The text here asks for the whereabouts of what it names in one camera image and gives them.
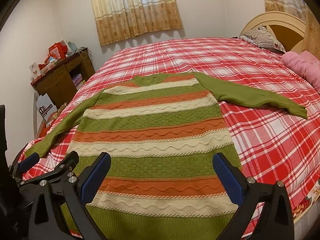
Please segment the green orange cream striped sweater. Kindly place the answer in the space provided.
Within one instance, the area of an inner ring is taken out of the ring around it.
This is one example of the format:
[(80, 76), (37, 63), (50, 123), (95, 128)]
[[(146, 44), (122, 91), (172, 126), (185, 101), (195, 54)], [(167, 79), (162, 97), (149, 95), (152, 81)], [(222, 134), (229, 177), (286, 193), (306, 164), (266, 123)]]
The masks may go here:
[(25, 155), (44, 157), (59, 134), (75, 128), (68, 152), (79, 155), (76, 173), (102, 152), (111, 156), (87, 204), (105, 237), (216, 239), (236, 205), (213, 169), (213, 156), (221, 152), (241, 165), (220, 101), (307, 117), (304, 106), (282, 95), (199, 72), (136, 76), (80, 103)]

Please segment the red bag beside bed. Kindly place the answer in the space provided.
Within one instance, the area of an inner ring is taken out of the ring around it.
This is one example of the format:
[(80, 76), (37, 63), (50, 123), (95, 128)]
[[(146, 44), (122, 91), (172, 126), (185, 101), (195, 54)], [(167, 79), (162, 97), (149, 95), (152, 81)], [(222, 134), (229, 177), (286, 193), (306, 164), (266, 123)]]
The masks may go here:
[(39, 131), (37, 133), (37, 138), (45, 137), (47, 135), (48, 131), (51, 129), (54, 122), (55, 122), (55, 119), (53, 119), (48, 124), (46, 124), (45, 122), (43, 124), (41, 124)]

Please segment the white box with black logo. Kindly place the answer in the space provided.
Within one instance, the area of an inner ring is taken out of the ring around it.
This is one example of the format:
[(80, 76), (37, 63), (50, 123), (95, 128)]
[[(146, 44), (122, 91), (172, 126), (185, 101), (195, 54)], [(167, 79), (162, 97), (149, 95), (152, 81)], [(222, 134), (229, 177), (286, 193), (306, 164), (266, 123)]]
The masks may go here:
[(57, 107), (54, 105), (48, 94), (40, 95), (37, 98), (36, 108), (46, 123), (50, 122), (53, 115), (57, 112)]

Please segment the red white plaid bedsheet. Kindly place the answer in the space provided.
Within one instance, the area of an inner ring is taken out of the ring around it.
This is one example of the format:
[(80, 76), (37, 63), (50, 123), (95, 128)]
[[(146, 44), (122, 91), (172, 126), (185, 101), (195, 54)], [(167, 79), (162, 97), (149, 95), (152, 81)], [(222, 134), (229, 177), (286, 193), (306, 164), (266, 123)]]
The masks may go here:
[(236, 211), (212, 166), (223, 153), (245, 176), (282, 181), (293, 214), (319, 196), (319, 94), (281, 55), (239, 38), (123, 49), (76, 93), (24, 174), (101, 152), (112, 164), (87, 209), (109, 239), (216, 239)]

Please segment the dark brown wooden desk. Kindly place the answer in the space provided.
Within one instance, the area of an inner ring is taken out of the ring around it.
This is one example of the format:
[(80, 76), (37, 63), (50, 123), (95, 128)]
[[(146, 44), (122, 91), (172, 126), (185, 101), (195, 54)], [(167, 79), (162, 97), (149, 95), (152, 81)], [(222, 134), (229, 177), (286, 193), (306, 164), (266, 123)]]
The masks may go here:
[(73, 79), (79, 74), (84, 81), (88, 81), (95, 74), (91, 52), (86, 47), (57, 61), (54, 68), (30, 84), (39, 95), (47, 94), (53, 104), (60, 108), (64, 103), (70, 103), (77, 93), (77, 85)]

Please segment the white card with orange print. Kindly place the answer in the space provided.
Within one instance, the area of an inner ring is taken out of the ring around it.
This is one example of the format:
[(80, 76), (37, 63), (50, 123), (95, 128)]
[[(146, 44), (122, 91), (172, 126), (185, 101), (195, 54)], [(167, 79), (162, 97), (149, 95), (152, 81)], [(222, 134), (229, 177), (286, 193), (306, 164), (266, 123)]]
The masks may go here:
[(33, 80), (36, 80), (38, 77), (42, 76), (42, 73), (40, 71), (40, 68), (39, 68), (39, 65), (34, 62), (33, 64), (31, 64), (29, 66), (29, 69), (31, 71), (31, 74), (32, 74), (32, 77), (33, 77)]

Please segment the red gift box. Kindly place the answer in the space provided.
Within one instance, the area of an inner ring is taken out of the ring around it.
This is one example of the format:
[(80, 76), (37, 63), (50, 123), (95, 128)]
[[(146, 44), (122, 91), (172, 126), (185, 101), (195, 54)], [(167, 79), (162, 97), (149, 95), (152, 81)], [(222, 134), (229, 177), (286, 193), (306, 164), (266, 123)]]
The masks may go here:
[(55, 43), (53, 44), (49, 49), (49, 56), (53, 57), (57, 60), (63, 60), (66, 58), (66, 54), (67, 54), (67, 46), (59, 43)]

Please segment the pink folded blanket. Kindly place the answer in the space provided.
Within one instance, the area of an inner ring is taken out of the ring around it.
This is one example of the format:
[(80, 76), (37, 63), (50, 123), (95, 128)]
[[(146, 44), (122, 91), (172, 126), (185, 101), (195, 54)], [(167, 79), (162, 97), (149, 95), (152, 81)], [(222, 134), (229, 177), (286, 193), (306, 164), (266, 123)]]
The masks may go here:
[(300, 54), (288, 51), (281, 60), (287, 68), (306, 80), (318, 93), (320, 92), (319, 59), (317, 57), (308, 51)]

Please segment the beige patterned window curtain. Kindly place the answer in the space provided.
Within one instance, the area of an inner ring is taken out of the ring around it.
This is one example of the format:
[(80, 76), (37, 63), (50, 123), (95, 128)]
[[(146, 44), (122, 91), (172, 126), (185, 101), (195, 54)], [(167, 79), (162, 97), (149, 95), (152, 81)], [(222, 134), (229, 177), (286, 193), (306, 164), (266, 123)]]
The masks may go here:
[(99, 43), (183, 27), (176, 0), (91, 0)]

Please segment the striped grey pillow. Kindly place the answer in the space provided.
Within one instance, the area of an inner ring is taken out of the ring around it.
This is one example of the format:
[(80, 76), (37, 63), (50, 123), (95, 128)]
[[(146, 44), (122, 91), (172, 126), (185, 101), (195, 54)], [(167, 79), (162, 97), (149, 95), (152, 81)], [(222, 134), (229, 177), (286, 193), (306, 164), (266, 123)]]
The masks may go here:
[(244, 32), (239, 38), (271, 52), (286, 53), (284, 46), (263, 25)]

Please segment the cream wooden headboard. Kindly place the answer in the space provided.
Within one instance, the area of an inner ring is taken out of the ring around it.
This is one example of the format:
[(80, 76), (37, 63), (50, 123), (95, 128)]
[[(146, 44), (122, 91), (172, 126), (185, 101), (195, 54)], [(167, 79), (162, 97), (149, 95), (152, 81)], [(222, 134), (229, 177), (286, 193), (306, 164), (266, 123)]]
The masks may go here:
[(263, 25), (269, 33), (284, 46), (286, 51), (301, 53), (306, 30), (306, 23), (300, 18), (280, 11), (260, 14), (246, 24), (241, 35)]

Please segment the beige curtain at headboard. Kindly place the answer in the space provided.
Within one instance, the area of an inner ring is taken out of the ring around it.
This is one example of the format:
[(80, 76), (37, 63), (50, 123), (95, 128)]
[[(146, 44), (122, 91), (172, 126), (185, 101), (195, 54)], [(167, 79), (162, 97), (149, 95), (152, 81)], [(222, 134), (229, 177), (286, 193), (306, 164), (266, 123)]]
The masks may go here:
[(319, 58), (320, 26), (311, 9), (304, 0), (264, 0), (265, 11), (280, 11), (300, 18), (306, 23), (306, 31), (302, 50), (307, 50)]

